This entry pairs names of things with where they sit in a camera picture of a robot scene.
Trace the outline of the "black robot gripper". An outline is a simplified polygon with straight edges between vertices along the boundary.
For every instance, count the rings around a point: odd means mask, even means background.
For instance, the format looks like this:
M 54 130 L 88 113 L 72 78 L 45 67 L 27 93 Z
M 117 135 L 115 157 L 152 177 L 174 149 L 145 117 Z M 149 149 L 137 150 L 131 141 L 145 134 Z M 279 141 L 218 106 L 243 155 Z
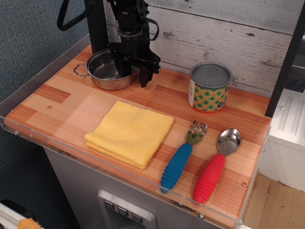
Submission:
M 161 68 L 160 57 L 150 50 L 149 32 L 144 32 L 132 37 L 121 37 L 121 42 L 108 44 L 110 57 L 114 60 L 120 78 L 132 74 L 132 66 L 140 68 L 139 80 L 141 88 L 147 86 L 152 80 L 153 73 L 159 73 Z

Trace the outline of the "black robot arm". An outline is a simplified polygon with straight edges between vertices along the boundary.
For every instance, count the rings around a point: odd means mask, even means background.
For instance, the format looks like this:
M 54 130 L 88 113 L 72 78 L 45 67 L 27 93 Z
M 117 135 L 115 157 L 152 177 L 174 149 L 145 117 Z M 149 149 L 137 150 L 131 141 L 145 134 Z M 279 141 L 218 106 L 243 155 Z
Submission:
M 110 58 L 114 60 L 120 77 L 132 73 L 132 67 L 140 70 L 141 87 L 147 86 L 153 74 L 161 70 L 161 58 L 150 49 L 150 42 L 157 39 L 159 25 L 147 18 L 148 3 L 143 0 L 110 0 L 112 11 L 118 22 L 120 42 L 108 44 Z

